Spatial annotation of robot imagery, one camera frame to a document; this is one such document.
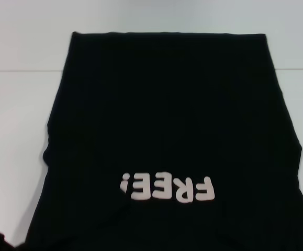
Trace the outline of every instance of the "black fabric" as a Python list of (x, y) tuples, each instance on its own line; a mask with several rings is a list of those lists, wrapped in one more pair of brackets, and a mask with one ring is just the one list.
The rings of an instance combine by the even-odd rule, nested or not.
[[(301, 146), (265, 35), (74, 33), (48, 133), (34, 250), (303, 250)], [(158, 172), (171, 199), (132, 199)], [(195, 196), (207, 176), (214, 199), (179, 202), (174, 178)]]

